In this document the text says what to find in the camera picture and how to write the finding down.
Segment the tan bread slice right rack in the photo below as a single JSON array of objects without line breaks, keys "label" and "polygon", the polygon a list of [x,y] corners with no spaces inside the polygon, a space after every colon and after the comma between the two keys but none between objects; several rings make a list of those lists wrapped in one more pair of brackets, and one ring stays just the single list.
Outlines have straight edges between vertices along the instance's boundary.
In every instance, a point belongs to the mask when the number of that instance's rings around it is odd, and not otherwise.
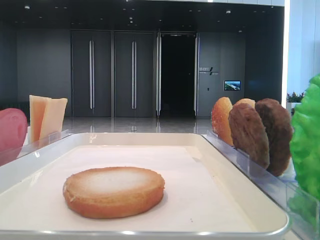
[{"label": "tan bread slice right rack", "polygon": [[238,104],[248,104],[252,108],[255,108],[256,102],[250,98],[242,98],[242,99],[238,100],[234,105],[238,105]]}]

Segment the orange bread slice right rack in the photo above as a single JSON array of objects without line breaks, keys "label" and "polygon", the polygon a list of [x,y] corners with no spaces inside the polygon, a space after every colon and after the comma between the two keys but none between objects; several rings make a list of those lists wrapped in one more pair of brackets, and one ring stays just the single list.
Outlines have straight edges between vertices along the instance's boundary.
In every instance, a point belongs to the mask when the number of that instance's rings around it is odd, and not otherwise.
[{"label": "orange bread slice right rack", "polygon": [[228,97],[219,98],[211,111],[212,129],[220,139],[233,146],[231,129],[229,124],[229,113],[233,105]]}]

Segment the green lettuce leaf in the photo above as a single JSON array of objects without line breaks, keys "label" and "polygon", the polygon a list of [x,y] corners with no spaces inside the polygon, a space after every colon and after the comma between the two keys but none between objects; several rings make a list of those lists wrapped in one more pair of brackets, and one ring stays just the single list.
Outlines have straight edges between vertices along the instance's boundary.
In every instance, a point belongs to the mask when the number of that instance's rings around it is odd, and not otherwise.
[{"label": "green lettuce leaf", "polygon": [[290,153],[299,187],[320,201],[320,75],[309,81],[291,121]]}]

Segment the white rectangular tray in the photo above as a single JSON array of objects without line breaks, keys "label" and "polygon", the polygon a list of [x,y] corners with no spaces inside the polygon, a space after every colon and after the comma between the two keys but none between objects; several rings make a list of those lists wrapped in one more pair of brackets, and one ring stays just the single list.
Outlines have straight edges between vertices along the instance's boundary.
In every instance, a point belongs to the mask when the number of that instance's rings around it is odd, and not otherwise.
[{"label": "white rectangular tray", "polygon": [[289,228],[198,134],[71,134],[0,168],[3,240],[281,240]]}]

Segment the clear tomato slice holder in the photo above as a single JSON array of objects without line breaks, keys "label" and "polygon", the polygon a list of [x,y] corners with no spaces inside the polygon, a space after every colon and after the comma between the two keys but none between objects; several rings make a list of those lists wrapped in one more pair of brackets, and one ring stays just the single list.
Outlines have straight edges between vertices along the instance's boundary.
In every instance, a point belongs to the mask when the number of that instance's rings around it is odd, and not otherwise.
[{"label": "clear tomato slice holder", "polygon": [[14,161],[22,150],[22,146],[15,149],[8,149],[0,152],[0,166]]}]

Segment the dark double door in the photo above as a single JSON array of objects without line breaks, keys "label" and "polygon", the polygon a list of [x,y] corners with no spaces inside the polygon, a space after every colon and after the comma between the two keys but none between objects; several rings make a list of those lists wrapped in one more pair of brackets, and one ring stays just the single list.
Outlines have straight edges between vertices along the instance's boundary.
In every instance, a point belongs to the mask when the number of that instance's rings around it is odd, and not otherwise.
[{"label": "dark double door", "polygon": [[71,32],[72,115],[155,117],[153,32]]}]

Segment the rear orange cheese slice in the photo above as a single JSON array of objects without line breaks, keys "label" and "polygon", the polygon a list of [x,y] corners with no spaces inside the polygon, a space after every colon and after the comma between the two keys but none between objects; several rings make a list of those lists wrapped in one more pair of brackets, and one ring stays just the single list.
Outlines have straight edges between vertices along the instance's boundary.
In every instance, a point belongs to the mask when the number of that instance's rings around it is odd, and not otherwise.
[{"label": "rear orange cheese slice", "polygon": [[30,140],[32,143],[40,139],[42,121],[47,103],[50,99],[49,97],[29,95]]}]

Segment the wall mounted display screen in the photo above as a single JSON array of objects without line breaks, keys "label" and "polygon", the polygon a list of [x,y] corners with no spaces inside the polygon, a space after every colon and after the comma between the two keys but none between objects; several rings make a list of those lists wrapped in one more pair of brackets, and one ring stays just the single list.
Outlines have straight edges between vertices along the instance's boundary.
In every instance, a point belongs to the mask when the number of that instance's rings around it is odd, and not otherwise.
[{"label": "wall mounted display screen", "polygon": [[239,81],[239,80],[225,80],[223,89],[225,91],[240,91],[241,90],[241,81]]}]

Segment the round bread slice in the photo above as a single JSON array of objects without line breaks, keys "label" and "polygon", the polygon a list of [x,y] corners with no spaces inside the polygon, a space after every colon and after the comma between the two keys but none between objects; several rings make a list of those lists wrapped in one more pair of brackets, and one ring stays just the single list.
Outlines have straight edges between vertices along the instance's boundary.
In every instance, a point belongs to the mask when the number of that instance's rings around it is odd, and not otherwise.
[{"label": "round bread slice", "polygon": [[91,219],[125,218],[149,211],[161,202],[165,180],[139,167],[92,168],[68,177],[62,194],[67,206]]}]

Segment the front brown meat patty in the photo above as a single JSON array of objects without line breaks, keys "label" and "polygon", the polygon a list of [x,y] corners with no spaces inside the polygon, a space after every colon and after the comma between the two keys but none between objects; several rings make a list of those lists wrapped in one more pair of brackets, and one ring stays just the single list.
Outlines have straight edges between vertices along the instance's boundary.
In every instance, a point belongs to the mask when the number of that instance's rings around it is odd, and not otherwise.
[{"label": "front brown meat patty", "polygon": [[234,146],[267,169],[270,165],[269,139],[255,108],[248,103],[236,104],[229,112],[228,121]]}]

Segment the clear cheese slice holder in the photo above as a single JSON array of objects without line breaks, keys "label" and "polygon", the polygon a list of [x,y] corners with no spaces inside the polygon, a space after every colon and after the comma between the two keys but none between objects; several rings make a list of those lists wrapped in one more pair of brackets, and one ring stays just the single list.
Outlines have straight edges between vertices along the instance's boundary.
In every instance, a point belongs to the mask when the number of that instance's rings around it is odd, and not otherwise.
[{"label": "clear cheese slice holder", "polygon": [[49,134],[47,137],[45,138],[42,138],[38,141],[34,141],[32,142],[31,141],[31,128],[28,127],[27,128],[27,134],[26,134],[26,137],[25,137],[25,141],[23,143],[23,146],[21,148],[21,151],[20,151],[20,156],[22,155],[26,155],[28,153],[31,153],[31,152],[34,152],[38,149],[41,149],[45,146],[48,146],[52,143],[55,143],[59,140],[62,140],[63,138],[69,136],[71,133],[69,132],[69,130],[64,130],[64,131],[60,131],[60,132],[54,132],[54,133],[51,133]]}]

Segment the rear brown meat patty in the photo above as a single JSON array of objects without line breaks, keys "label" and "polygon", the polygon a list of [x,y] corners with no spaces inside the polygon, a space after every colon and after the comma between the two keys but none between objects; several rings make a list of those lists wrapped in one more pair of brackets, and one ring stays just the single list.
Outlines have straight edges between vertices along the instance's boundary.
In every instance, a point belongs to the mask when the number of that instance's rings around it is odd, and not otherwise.
[{"label": "rear brown meat patty", "polygon": [[255,103],[269,140],[269,167],[272,175],[281,176],[288,168],[293,136],[291,117],[288,111],[275,99],[264,98]]}]

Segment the brown meat patty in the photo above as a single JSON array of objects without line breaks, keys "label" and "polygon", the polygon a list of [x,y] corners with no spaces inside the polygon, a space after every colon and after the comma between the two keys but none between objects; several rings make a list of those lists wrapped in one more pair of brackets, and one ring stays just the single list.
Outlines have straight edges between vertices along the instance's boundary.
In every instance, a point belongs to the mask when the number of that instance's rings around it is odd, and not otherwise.
[{"label": "brown meat patty", "polygon": [[236,104],[229,112],[228,121],[234,146],[267,169],[270,165],[269,139],[255,108],[248,103]]},{"label": "brown meat patty", "polygon": [[272,175],[281,176],[288,168],[293,136],[291,117],[288,111],[275,99],[264,98],[255,103],[269,140],[269,167]]}]

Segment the potted flower plant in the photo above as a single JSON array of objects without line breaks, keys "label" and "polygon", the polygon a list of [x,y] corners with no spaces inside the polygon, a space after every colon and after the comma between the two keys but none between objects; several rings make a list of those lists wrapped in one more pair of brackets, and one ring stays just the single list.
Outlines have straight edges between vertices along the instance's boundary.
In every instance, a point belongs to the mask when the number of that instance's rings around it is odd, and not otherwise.
[{"label": "potted flower plant", "polygon": [[302,93],[288,93],[286,101],[288,103],[301,103],[302,99],[304,98],[305,94]]}]

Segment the clear lettuce holder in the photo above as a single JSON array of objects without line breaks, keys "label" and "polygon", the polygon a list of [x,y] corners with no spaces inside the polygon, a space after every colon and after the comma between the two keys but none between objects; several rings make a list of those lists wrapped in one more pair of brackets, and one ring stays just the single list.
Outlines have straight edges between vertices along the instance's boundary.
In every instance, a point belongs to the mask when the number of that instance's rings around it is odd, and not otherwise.
[{"label": "clear lettuce holder", "polygon": [[292,230],[303,240],[320,238],[320,202],[297,184],[286,184],[286,209]]}]

